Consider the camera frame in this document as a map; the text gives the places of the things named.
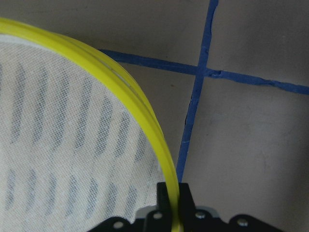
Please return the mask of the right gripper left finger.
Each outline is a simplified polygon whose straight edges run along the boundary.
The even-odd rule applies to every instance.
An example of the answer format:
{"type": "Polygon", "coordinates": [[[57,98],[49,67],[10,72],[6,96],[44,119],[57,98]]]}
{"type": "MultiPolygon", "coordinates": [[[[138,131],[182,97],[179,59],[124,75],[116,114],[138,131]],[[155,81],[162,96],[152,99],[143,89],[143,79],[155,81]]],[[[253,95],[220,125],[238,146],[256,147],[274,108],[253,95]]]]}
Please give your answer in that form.
{"type": "Polygon", "coordinates": [[[165,182],[159,182],[156,185],[156,205],[159,211],[171,213],[168,189],[165,182]]]}

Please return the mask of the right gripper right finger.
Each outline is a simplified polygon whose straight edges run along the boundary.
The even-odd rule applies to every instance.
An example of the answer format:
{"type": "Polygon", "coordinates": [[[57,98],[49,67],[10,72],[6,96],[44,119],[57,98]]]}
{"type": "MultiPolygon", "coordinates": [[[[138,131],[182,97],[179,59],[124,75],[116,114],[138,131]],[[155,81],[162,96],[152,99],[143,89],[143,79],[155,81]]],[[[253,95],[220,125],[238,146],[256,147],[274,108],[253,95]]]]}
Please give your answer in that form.
{"type": "Polygon", "coordinates": [[[179,183],[179,192],[179,212],[194,213],[196,206],[189,185],[187,183],[179,183]]]}

